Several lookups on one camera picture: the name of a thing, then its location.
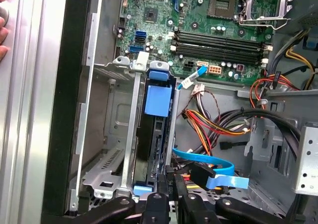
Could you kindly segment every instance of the ventilation hole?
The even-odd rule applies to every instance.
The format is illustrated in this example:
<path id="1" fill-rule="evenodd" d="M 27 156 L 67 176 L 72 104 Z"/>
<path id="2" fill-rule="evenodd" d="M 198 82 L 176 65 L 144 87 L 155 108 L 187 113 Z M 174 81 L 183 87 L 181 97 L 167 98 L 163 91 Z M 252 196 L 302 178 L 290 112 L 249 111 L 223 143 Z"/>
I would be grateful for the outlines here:
<path id="1" fill-rule="evenodd" d="M 97 199 L 95 202 L 94 202 L 94 206 L 97 206 L 99 203 L 99 199 Z"/>

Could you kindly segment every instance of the yellow wire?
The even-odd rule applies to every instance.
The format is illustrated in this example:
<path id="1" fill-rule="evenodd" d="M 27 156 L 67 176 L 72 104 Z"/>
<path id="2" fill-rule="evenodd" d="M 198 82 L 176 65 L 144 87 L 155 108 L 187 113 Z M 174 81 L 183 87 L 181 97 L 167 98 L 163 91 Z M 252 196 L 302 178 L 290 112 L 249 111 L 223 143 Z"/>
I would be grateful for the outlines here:
<path id="1" fill-rule="evenodd" d="M 203 145 L 205 151 L 207 152 L 208 155 L 210 155 L 210 151 L 209 151 L 209 149 L 208 149 L 208 145 L 206 144 L 206 142 L 205 142 L 205 140 L 204 140 L 204 138 L 203 138 L 203 134 L 202 134 L 200 128 L 198 127 L 198 125 L 196 124 L 196 121 L 193 120 L 192 117 L 189 117 L 189 116 L 188 116 L 188 119 L 190 120 L 190 122 L 192 123 L 192 125 L 193 125 L 193 127 L 194 127 L 196 133 L 198 134 L 199 139 L 200 139 L 200 141 L 202 142 L 202 145 Z"/>
<path id="2" fill-rule="evenodd" d="M 303 64 L 307 65 L 309 67 L 309 69 L 314 73 L 315 70 L 313 69 L 313 67 L 311 66 L 310 62 L 305 59 L 303 56 L 296 54 L 295 52 L 292 51 L 292 48 L 290 48 L 289 50 L 286 51 L 286 57 L 287 58 L 291 58 L 291 59 L 295 59 L 297 61 L 302 62 Z M 310 81 L 312 80 L 314 74 L 311 75 L 311 78 L 307 81 L 305 89 L 307 90 L 310 86 Z"/>
<path id="3" fill-rule="evenodd" d="M 209 123 L 210 125 L 214 126 L 215 128 L 217 128 L 217 129 L 219 129 L 219 130 L 221 130 L 221 131 L 223 131 L 223 132 L 226 132 L 226 133 L 228 133 L 228 134 L 235 135 L 235 136 L 236 136 L 236 135 L 239 136 L 239 135 L 244 135 L 244 134 L 245 134 L 245 132 L 232 132 L 232 131 L 223 129 L 222 127 L 216 125 L 215 123 L 213 123 L 213 122 L 209 121 L 208 119 L 206 119 L 205 117 L 203 117 L 199 112 L 194 111 L 194 110 L 189 110 L 189 111 L 191 111 L 191 112 L 197 114 L 199 117 L 201 117 L 201 118 L 202 118 L 203 120 L 205 120 L 207 123 Z"/>
<path id="4" fill-rule="evenodd" d="M 201 188 L 198 185 L 191 185 L 191 186 L 187 186 L 188 189 L 195 189 L 195 188 Z M 222 190 L 222 188 L 220 187 L 215 187 L 214 190 Z"/>

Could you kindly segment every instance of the cable connector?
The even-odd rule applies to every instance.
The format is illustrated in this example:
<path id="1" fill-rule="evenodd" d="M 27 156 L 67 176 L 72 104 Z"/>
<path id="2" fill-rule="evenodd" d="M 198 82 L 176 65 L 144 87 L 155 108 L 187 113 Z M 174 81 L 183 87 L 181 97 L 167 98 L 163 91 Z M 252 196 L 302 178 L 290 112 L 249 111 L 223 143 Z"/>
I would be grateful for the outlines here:
<path id="1" fill-rule="evenodd" d="M 280 75 L 281 75 L 281 71 L 277 71 L 276 74 L 275 74 L 275 77 L 274 77 L 274 80 L 273 80 L 273 89 L 275 90 L 277 85 L 278 85 L 278 80 L 280 78 Z"/>
<path id="2" fill-rule="evenodd" d="M 246 145 L 247 145 L 247 142 L 237 142 L 237 143 L 220 142 L 220 149 L 221 150 L 227 150 L 227 149 L 232 149 L 233 147 L 246 146 Z"/>
<path id="3" fill-rule="evenodd" d="M 201 96 L 204 95 L 204 89 L 205 89 L 205 85 L 203 84 L 195 84 L 192 92 L 191 92 L 191 96 L 197 94 L 197 93 L 200 93 Z"/>

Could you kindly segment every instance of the ram slot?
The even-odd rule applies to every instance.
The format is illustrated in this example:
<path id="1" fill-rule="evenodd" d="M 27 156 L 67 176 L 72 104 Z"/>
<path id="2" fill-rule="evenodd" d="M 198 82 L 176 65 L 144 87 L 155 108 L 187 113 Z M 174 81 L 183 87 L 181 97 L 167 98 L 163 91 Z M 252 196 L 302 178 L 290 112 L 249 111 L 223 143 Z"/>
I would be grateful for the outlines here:
<path id="1" fill-rule="evenodd" d="M 176 32 L 175 40 L 176 53 L 184 56 L 251 65 L 259 65 L 263 58 L 263 44 L 258 42 L 184 31 Z"/>

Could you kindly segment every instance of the blue plastic tab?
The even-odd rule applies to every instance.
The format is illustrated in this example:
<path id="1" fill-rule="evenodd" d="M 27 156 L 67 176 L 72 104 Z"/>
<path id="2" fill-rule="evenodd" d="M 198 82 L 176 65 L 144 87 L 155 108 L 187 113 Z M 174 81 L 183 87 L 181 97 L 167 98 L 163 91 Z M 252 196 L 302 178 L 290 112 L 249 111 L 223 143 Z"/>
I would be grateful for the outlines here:
<path id="1" fill-rule="evenodd" d="M 169 74 L 168 72 L 151 70 L 149 72 L 149 78 L 154 80 L 159 80 L 159 81 L 168 81 Z"/>
<path id="2" fill-rule="evenodd" d="M 216 175 L 215 178 L 208 178 L 206 187 L 208 189 L 215 189 L 218 186 L 227 186 L 248 189 L 248 182 L 248 178 L 227 175 Z"/>
<path id="3" fill-rule="evenodd" d="M 134 186 L 134 194 L 136 196 L 141 196 L 145 193 L 151 193 L 152 191 L 153 191 L 152 187 L 144 187 L 144 186 L 138 186 L 138 185 Z"/>
<path id="4" fill-rule="evenodd" d="M 145 113 L 153 116 L 168 117 L 171 87 L 148 86 Z"/>
<path id="5" fill-rule="evenodd" d="M 186 153 L 186 152 L 179 151 L 177 149 L 173 149 L 173 152 L 180 158 L 187 159 L 190 161 L 208 163 L 213 165 L 222 165 L 223 168 L 213 169 L 216 172 L 216 174 L 234 176 L 234 164 L 226 160 L 223 160 L 221 158 L 216 158 L 216 157 L 207 156 L 203 154 Z"/>

